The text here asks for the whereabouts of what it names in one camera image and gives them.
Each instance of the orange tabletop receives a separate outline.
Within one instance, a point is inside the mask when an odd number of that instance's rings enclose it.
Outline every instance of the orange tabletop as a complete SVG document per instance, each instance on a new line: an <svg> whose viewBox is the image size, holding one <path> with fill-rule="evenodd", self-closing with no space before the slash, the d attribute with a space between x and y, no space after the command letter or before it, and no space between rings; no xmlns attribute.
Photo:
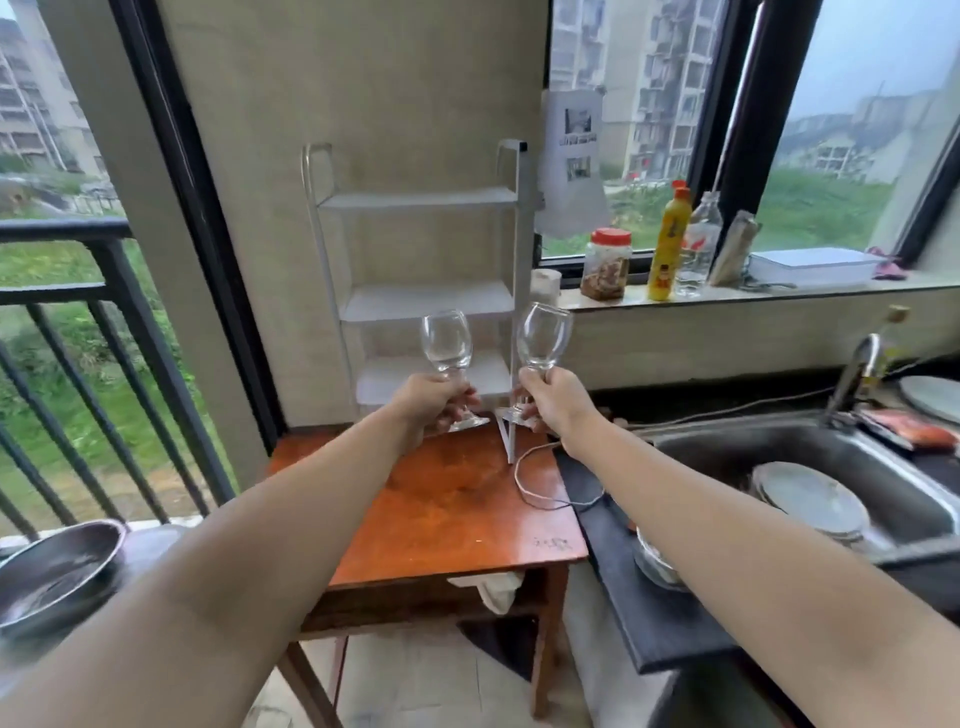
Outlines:
<svg viewBox="0 0 960 728"><path fill-rule="evenodd" d="M270 462L276 473L320 448L329 431L286 435ZM546 442L516 429L516 451ZM549 449L520 465L524 487L567 498ZM553 507L543 501L546 508ZM427 438L397 462L344 554L329 588L428 575L522 570L587 557L571 508L542 510L520 497L496 424Z"/></svg>

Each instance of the sink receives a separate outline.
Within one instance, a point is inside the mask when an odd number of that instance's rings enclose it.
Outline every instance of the sink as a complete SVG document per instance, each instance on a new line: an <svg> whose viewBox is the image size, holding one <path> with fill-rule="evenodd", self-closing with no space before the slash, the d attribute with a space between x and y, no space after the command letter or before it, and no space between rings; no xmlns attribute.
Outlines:
<svg viewBox="0 0 960 728"><path fill-rule="evenodd" d="M638 434L693 470L742 491L749 487L753 469L773 460L806 465L839 480L870 513L863 541L852 547L875 564L960 553L960 498L870 435L826 427L820 411Z"/></svg>

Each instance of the sky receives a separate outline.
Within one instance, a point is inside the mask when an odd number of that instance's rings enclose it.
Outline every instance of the sky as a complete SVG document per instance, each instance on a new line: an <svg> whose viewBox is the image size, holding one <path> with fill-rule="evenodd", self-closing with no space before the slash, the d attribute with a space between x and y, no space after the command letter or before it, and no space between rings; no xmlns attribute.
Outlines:
<svg viewBox="0 0 960 728"><path fill-rule="evenodd" d="M960 0L824 0L789 116L939 88L958 50Z"/></svg>

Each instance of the balcony railing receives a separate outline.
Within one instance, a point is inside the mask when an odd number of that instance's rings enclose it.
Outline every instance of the balcony railing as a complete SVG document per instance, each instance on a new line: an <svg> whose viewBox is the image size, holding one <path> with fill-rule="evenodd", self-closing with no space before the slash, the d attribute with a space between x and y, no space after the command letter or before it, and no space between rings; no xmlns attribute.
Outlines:
<svg viewBox="0 0 960 728"><path fill-rule="evenodd" d="M78 241L92 255L103 275L103 281L95 283L77 282L0 288L0 306L19 306L26 310L53 353L65 379L69 381L89 411L99 429L96 436L102 436L104 442L109 444L149 512L159 522L167 523L170 521L167 509L137 464L123 435L111 421L107 410L98 401L94 388L87 381L82 368L71 358L51 318L47 315L47 304L85 304L110 355L132 389L136 402L149 420L166 457L169 458L170 464L182 482L183 489L189 495L195 513L205 516L210 511L210 505L204 498L203 489L198 485L198 479L191 473L173 433L152 401L148 387L134 365L131 352L121 338L121 333L115 324L115 317L112 317L107 309L107 304L112 303L119 310L129 330L130 338L139 349L142 361L156 382L156 389L162 395L173 421L180 430L182 441L193 456L196 468L205 481L205 489L216 505L225 503L234 495L232 486L216 449L204 429L203 420L190 397L177 361L167 345L149 301L124 252L123 240L130 237L132 237L130 226L122 218L0 222L0 244L36 243L37 252L41 254L42 246L49 245L52 241ZM108 494L108 490L94 473L94 469L78 452L75 443L67 436L63 424L58 422L52 409L44 401L43 394L32 389L30 378L17 365L14 356L8 350L7 342L3 340L4 335L3 328L0 327L0 370L9 380L16 395L26 403L35 416L36 432L39 433L42 429L45 437L53 442L104 515L124 521L120 509ZM4 420L4 413L0 412L0 449L6 452L60 523L70 525L77 522L78 518L68 507L68 499L64 498L64 493L58 492L58 488L41 474L40 468L32 460L29 448L17 442ZM35 540L38 537L36 526L4 493L3 488L4 483L0 483L0 512L26 538Z"/></svg>

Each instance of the red lid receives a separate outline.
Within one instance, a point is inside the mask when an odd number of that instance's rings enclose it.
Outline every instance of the red lid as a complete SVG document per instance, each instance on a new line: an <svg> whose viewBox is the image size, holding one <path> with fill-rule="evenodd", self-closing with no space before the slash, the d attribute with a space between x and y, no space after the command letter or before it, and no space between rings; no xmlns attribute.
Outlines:
<svg viewBox="0 0 960 728"><path fill-rule="evenodd" d="M620 228L597 228L590 235L590 242L597 245L630 245L633 236Z"/></svg>
<svg viewBox="0 0 960 728"><path fill-rule="evenodd" d="M686 186L686 180L674 180L671 183L673 187L674 200L689 200L690 188Z"/></svg>

